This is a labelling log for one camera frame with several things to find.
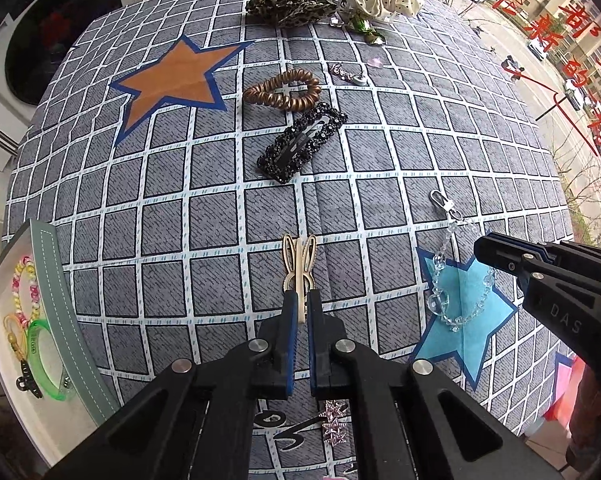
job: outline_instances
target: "metal screw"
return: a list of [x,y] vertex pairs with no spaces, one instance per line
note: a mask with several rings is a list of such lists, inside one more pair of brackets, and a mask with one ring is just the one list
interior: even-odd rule
[[187,373],[192,369],[192,362],[189,359],[181,358],[172,363],[172,370],[177,374]]
[[336,341],[336,350],[339,352],[348,354],[349,352],[353,352],[354,348],[356,348],[356,343],[351,339],[340,339]]
[[433,371],[433,365],[425,359],[418,359],[411,368],[420,375],[429,375]]
[[252,352],[264,352],[267,348],[269,348],[269,343],[264,339],[252,339],[249,342],[249,349]]

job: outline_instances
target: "metal lobster clasp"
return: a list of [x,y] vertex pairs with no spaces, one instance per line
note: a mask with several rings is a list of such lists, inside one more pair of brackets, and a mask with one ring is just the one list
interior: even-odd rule
[[456,204],[454,201],[448,199],[437,189],[433,189],[429,192],[429,200],[434,202],[441,209],[444,209],[444,211],[448,213],[449,216],[451,216],[454,220],[460,222],[464,219],[462,213],[456,209]]

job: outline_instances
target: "black rhinestone hair clip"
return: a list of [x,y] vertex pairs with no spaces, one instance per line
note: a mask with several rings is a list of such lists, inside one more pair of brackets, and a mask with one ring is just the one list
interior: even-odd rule
[[347,114],[318,102],[276,137],[256,164],[263,173],[286,184],[346,122]]

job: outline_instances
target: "crystal bead chain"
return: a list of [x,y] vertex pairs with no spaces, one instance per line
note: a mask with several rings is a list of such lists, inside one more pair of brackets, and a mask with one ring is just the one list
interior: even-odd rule
[[430,311],[432,311],[436,316],[440,316],[440,319],[451,327],[453,332],[458,332],[460,327],[469,323],[472,319],[476,318],[485,310],[485,303],[487,302],[487,298],[489,297],[489,293],[491,292],[491,288],[495,283],[495,270],[493,267],[489,267],[487,274],[483,278],[483,286],[484,290],[480,297],[480,299],[476,302],[474,310],[472,310],[471,314],[468,316],[458,316],[455,319],[452,319],[447,315],[447,310],[449,308],[449,295],[440,288],[440,275],[442,271],[447,266],[447,259],[445,254],[447,252],[447,247],[451,241],[451,237],[458,230],[458,227],[462,225],[467,225],[472,228],[473,231],[477,232],[478,236],[480,236],[480,232],[478,231],[475,224],[473,224],[469,220],[465,220],[460,216],[460,220],[452,219],[446,229],[445,239],[442,243],[442,246],[438,249],[437,253],[433,256],[433,273],[431,276],[431,295],[427,298],[427,307]]

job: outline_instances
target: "tablecloth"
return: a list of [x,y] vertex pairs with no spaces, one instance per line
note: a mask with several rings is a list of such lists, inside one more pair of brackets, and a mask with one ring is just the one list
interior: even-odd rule
[[[427,320],[416,249],[435,251],[446,225],[430,190],[452,197],[483,230],[571,237],[545,140],[500,60],[449,7],[426,0],[418,17],[382,25],[387,44],[379,47],[327,23],[253,23],[245,1],[144,0],[95,20],[20,147],[4,240],[26,218],[56,226],[76,317],[120,402],[175,358],[209,361],[255,336],[258,320],[280,308],[285,233],[317,235],[313,274],[325,310],[344,320],[351,338],[400,361]],[[130,96],[110,82],[156,60],[181,34],[201,47],[255,41],[215,73],[228,110],[167,105],[114,148]],[[383,67],[366,65],[372,57]],[[329,75],[333,62],[362,71],[370,85]],[[311,70],[322,100],[349,120],[281,186],[258,174],[256,158],[292,114],[241,97],[290,66]],[[473,239],[456,238],[456,258],[466,260]],[[512,277],[498,273],[497,286],[521,303]],[[452,358],[438,364],[519,432],[549,405],[561,349],[518,312],[491,338],[475,391]],[[255,428],[253,478],[351,469],[353,444],[332,450],[319,425],[304,428],[303,444],[291,450],[274,438],[319,410],[309,395],[305,326],[295,377],[288,402],[260,401],[286,421]]]

